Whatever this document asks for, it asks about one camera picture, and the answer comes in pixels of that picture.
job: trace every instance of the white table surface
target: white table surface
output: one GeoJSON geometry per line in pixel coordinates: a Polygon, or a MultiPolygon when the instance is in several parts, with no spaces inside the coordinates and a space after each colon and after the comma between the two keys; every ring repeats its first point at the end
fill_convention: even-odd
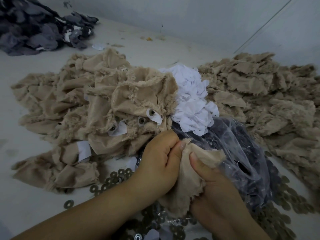
{"type": "MultiPolygon", "coordinates": [[[[88,42],[122,44],[125,47],[116,49],[126,54],[130,64],[153,68],[168,67],[177,61],[189,67],[196,67],[205,62],[233,57],[233,54],[212,50],[209,47],[173,37],[165,37],[164,41],[158,40],[156,38],[158,35],[160,34],[101,19],[96,25],[95,36],[88,42]],[[153,41],[142,40],[141,36],[151,37],[153,41]]],[[[46,192],[12,179],[13,171],[10,170],[15,162],[51,149],[48,142],[41,141],[37,134],[18,125],[18,119],[27,114],[27,110],[15,101],[10,85],[31,72],[58,72],[68,57],[76,52],[80,51],[70,47],[53,52],[42,52],[35,56],[10,57],[0,52],[0,98],[2,100],[0,103],[0,239],[4,238],[3,228],[9,230],[14,236],[62,212],[63,204],[67,200],[73,199],[77,205],[92,197],[88,187],[76,189],[71,195],[46,192]]],[[[87,48],[81,52],[93,55],[100,51],[87,48]]],[[[313,195],[310,190],[280,162],[276,160],[273,162],[281,174],[288,176],[290,187],[311,201],[313,195]]],[[[125,165],[126,160],[120,159],[116,163],[109,161],[108,164],[111,172],[125,165]]],[[[318,239],[320,236],[319,214],[297,215],[294,211],[285,213],[292,219],[289,227],[297,234],[297,239],[318,239]]],[[[192,234],[188,238],[202,236],[209,238],[210,234],[199,233],[199,229],[198,226],[191,229],[192,234]]]]}

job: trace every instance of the pile of fabric scraps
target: pile of fabric scraps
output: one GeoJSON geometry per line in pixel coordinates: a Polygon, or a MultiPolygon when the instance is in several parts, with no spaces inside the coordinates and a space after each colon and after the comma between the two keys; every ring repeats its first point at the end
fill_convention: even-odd
{"type": "Polygon", "coordinates": [[[214,124],[214,117],[219,117],[217,105],[205,100],[209,80],[201,80],[197,68],[192,69],[183,64],[159,71],[171,72],[179,88],[178,105],[172,120],[180,125],[183,132],[192,131],[198,136],[208,133],[207,127],[214,124]]]}
{"type": "Polygon", "coordinates": [[[14,178],[55,192],[102,181],[105,160],[170,129],[178,91],[171,73],[132,67],[114,49],[74,54],[58,74],[29,74],[11,88],[29,110],[21,125],[53,144],[16,163],[14,178]]]}
{"type": "Polygon", "coordinates": [[[83,49],[95,17],[77,12],[60,17],[38,0],[0,0],[0,49],[9,56],[36,55],[64,44],[83,49]]]}
{"type": "Polygon", "coordinates": [[[206,99],[319,191],[320,76],[311,64],[280,66],[273,56],[241,53],[198,67],[210,81],[206,99]]]}

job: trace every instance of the right hand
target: right hand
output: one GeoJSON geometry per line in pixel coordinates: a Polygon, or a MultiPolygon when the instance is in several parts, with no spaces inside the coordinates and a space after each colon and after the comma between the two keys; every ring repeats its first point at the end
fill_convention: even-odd
{"type": "MultiPolygon", "coordinates": [[[[217,168],[206,166],[194,152],[190,153],[189,159],[192,168],[206,181],[203,194],[194,199],[190,211],[208,231],[223,240],[241,239],[246,231],[259,227],[238,190],[225,175],[217,168]]],[[[264,232],[261,234],[264,236],[260,239],[269,239],[264,232]]]]}

